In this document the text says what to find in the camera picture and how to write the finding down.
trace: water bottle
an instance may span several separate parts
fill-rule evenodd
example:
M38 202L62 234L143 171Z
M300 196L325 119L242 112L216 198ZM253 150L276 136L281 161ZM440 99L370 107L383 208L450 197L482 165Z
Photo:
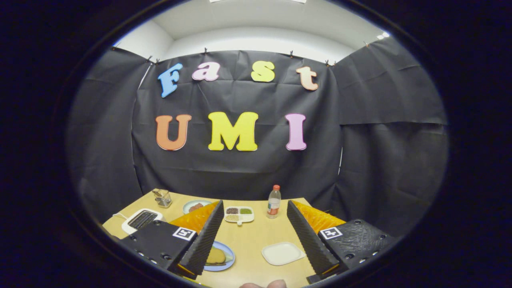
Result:
M267 217L274 219L278 216L279 206L281 204L281 192L279 192L279 185L274 185L274 190L268 196L268 209Z

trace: table surface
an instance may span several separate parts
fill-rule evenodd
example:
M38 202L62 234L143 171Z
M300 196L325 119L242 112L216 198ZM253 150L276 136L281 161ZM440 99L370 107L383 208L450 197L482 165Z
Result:
M162 213L165 220L169 222L183 215L183 206L189 201L204 199L213 202L218 200L172 192L171 199L173 203L169 208L161 208L155 202L153 193L149 192L119 212L130 217L138 210L148 208ZM293 200L310 205L304 198ZM233 250L235 262L230 268L223 271L203 271L203 274L197 277L196 282L212 288L239 288L248 282L266 287L268 283L278 279L285 280L288 288L308 285L306 277L314 275L315 272L307 256L286 265L274 266L269 264L261 253L264 247L280 242L293 243L301 251L304 251L286 216L288 200L281 201L281 207L275 219L266 217L267 200L223 200L223 202L224 207L251 207L254 210L254 221L243 223L240 227L236 223L222 221L215 240L226 244ZM121 229L121 224L124 221L125 219L121 216L113 216L103 224L103 227L111 235L122 239L128 236Z

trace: plate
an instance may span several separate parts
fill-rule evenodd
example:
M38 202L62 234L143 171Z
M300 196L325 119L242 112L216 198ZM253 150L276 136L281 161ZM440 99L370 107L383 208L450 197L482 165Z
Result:
M205 265L204 269L206 271L222 271L222 270L226 270L229 267L231 267L233 265L233 263L234 263L234 253L233 253L233 250L231 250L231 248L229 248L226 244L223 244L223 243L218 242L218 241L214 241L214 247L224 251L225 254L231 255L233 257L233 260L230 260L230 261L226 262L226 264L222 265L222 266L206 266Z
M261 254L268 263L275 266L285 265L306 256L304 252L290 242L267 246L261 250Z
M228 214L227 211L230 208L238 209L238 213ZM251 210L251 213L250 214L240 214L240 209L249 209L249 210ZM228 217L230 215L236 216L237 217L236 220L229 220ZM238 226L241 226L242 223L244 223L244 222L252 222L254 220L254 210L249 206L229 206L229 207L224 208L224 220L226 220L227 222L235 222L236 224L238 224Z
M211 201L208 201L208 200L192 200L192 201L189 201L189 202L187 202L187 204L183 205L183 214L188 214L188 210L192 206L197 205L198 203L201 203L201 204L203 204L203 206L206 206L208 204L211 204Z

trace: human hand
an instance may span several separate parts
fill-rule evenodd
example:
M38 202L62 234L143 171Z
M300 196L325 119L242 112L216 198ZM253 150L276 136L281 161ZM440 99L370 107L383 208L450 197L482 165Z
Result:
M254 283L245 283L244 285L240 286L240 288L264 288L264 287L261 287ZM270 284L268 284L267 288L286 288L286 283L284 280L272 281Z

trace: black curtain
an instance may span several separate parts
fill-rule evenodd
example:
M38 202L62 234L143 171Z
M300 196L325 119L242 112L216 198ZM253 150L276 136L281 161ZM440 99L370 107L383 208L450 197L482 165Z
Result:
M109 50L83 80L70 111L66 146L71 178L101 222L142 195L131 125L137 88L149 66L139 55Z
M387 38L333 68L339 89L343 159L333 213L392 234L428 209L447 161L447 120L420 63Z
M273 81L252 80L258 60L274 63ZM210 61L221 65L219 78L193 80L198 65ZM178 87L162 98L158 76L176 63L183 65ZM301 85L295 70L303 66L317 73L317 90ZM232 125L243 112L257 113L258 149L210 151L208 115L217 111ZM306 116L305 150L285 147L289 113ZM192 116L186 144L163 150L155 118L180 114ZM75 184L103 220L153 188L264 200L279 184L283 198L305 197L342 219L362 218L401 235L432 203L447 159L447 121L437 90L391 38L329 67L257 51L201 53L149 66L137 55L109 51L85 80L72 116ZM168 138L177 132L173 120Z
M255 82L250 74L255 61L271 61L275 79ZM196 81L191 75L199 64L221 65L215 81ZM165 98L158 76L181 63L177 89ZM296 69L317 72L315 91L304 89ZM134 159L142 190L155 187L221 199L265 200L274 184L283 198L306 197L325 208L336 181L342 147L337 117L337 86L330 68L317 61L270 52L222 51L166 60L150 69L137 93L133 116ZM234 125L243 112L259 115L255 123L256 151L236 148L210 151L211 112L221 111ZM288 151L288 113L306 116L302 151ZM192 116L187 141L177 151L161 149L156 141L155 118ZM168 137L177 137L178 123L169 124Z

